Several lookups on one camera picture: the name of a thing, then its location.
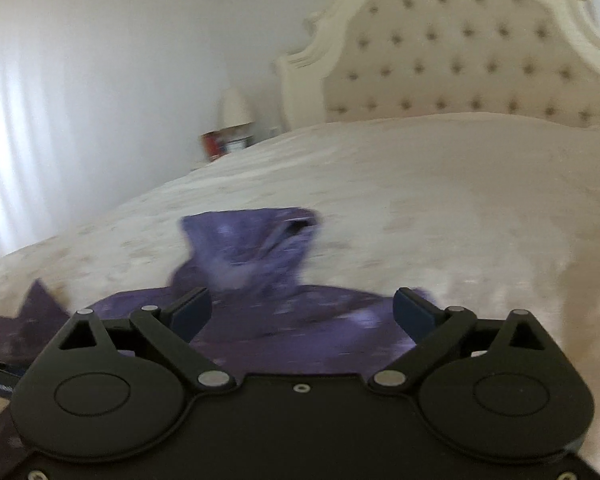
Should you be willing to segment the purple patterned hooded jacket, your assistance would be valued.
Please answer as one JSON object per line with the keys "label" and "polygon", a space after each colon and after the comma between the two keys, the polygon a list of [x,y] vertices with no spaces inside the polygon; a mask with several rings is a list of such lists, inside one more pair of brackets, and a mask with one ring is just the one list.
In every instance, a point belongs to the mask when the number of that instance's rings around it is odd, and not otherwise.
{"label": "purple patterned hooded jacket", "polygon": [[124,290],[92,303],[101,318],[165,308],[196,287],[212,315],[190,343],[241,378],[250,372],[370,376],[413,348],[373,292],[303,285],[299,272],[318,229],[301,208],[212,211],[181,218],[189,258],[164,287]]}

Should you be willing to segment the cream bed comforter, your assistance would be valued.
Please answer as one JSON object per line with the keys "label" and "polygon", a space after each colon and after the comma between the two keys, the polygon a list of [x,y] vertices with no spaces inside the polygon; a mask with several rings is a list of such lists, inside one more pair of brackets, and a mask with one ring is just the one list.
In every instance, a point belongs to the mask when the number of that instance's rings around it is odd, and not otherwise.
{"label": "cream bed comforter", "polygon": [[320,219],[307,283],[532,311],[593,391],[600,471],[600,130],[469,113],[294,130],[1,258],[0,315],[36,278],[70,309],[162,285],[182,217],[291,206]]}

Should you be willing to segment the red book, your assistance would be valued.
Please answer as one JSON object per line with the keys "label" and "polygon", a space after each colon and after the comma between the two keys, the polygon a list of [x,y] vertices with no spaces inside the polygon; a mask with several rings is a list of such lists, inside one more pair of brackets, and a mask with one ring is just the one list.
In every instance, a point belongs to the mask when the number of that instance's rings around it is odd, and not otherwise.
{"label": "red book", "polygon": [[211,131],[202,134],[200,136],[200,143],[209,162],[217,160],[226,153],[223,136],[219,131]]}

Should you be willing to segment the white table lamp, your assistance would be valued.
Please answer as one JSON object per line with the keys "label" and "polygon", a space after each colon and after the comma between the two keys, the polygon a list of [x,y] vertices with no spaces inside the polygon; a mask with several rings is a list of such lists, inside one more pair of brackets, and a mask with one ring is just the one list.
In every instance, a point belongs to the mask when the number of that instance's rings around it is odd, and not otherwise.
{"label": "white table lamp", "polygon": [[224,91],[221,106],[221,127],[240,128],[254,123],[254,115],[245,95],[237,88]]}

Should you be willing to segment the cream tufted headboard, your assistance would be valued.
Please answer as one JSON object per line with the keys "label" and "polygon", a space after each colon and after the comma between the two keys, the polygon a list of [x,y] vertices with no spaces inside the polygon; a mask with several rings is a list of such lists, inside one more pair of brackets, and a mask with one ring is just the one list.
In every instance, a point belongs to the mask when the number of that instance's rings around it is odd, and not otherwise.
{"label": "cream tufted headboard", "polygon": [[494,113],[600,129],[585,1],[326,0],[276,62],[286,125]]}

